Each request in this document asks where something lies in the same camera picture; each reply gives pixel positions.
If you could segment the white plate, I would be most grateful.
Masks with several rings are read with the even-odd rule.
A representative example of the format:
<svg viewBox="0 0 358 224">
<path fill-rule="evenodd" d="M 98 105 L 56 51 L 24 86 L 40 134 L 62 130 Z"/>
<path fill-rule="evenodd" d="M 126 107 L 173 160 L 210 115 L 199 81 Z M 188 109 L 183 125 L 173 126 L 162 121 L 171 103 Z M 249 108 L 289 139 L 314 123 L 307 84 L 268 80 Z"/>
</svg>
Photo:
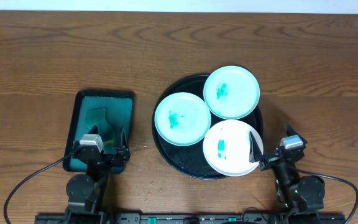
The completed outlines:
<svg viewBox="0 0 358 224">
<path fill-rule="evenodd" d="M 251 125 L 239 120 L 216 123 L 203 141 L 203 154 L 207 163 L 226 176 L 238 177 L 252 172 L 259 164 L 249 161 L 250 133 L 263 151 L 262 138 Z"/>
</svg>

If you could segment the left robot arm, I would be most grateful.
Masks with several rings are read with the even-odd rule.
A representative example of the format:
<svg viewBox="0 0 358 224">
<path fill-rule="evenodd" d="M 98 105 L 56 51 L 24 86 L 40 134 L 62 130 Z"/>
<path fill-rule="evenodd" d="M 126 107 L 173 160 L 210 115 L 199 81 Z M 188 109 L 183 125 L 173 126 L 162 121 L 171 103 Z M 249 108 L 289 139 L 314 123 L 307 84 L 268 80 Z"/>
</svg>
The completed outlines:
<svg viewBox="0 0 358 224">
<path fill-rule="evenodd" d="M 114 223 L 114 215 L 102 208 L 104 193 L 113 169 L 125 168 L 131 156 L 124 129 L 116 140 L 116 153 L 106 154 L 98 127 L 94 126 L 73 143 L 69 156 L 85 163 L 86 172 L 73 176 L 67 183 L 65 223 Z"/>
</svg>

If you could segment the green yellow sponge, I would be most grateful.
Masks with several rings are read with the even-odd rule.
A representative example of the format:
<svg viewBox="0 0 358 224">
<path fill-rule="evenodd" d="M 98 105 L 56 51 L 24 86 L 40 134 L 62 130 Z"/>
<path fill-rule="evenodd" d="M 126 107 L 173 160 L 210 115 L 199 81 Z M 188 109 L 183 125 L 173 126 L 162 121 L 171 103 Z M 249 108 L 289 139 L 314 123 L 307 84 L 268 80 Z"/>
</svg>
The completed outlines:
<svg viewBox="0 0 358 224">
<path fill-rule="evenodd" d="M 114 131 L 107 120 L 106 108 L 88 110 L 85 114 L 85 122 L 87 127 L 90 129 L 94 125 L 97 125 L 98 134 L 101 136 L 105 146 L 112 145 L 114 143 Z"/>
</svg>

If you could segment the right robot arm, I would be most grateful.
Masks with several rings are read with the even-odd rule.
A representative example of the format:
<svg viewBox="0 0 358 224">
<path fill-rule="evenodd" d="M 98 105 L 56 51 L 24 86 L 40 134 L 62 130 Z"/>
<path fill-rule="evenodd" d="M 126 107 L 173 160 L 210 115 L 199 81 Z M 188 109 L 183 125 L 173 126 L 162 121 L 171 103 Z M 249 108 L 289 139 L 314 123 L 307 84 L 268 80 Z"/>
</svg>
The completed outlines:
<svg viewBox="0 0 358 224">
<path fill-rule="evenodd" d="M 278 198 L 285 208 L 271 214 L 267 223 L 317 223 L 318 211 L 324 208 L 324 181 L 315 175 L 301 177 L 295 162 L 302 159 L 307 140 L 289 124 L 285 125 L 287 137 L 283 138 L 274 153 L 263 154 L 255 136 L 249 133 L 249 161 L 258 162 L 261 171 L 272 170 Z"/>
</svg>

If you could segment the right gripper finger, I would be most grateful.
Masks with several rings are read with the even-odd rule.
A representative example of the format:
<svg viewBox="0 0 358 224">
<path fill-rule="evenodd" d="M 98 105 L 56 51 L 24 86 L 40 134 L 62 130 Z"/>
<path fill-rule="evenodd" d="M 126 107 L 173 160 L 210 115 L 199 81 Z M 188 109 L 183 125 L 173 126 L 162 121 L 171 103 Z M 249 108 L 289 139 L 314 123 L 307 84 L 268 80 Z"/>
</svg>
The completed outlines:
<svg viewBox="0 0 358 224">
<path fill-rule="evenodd" d="M 302 140 L 302 142 L 304 144 L 307 143 L 307 140 L 303 136 L 298 134 L 288 123 L 285 123 L 285 130 L 286 130 L 286 133 L 287 133 L 288 137 L 290 137 L 290 136 L 298 136 Z"/>
<path fill-rule="evenodd" d="M 259 162 L 262 158 L 262 152 L 252 132 L 249 132 L 249 142 L 250 142 L 249 162 Z"/>
</svg>

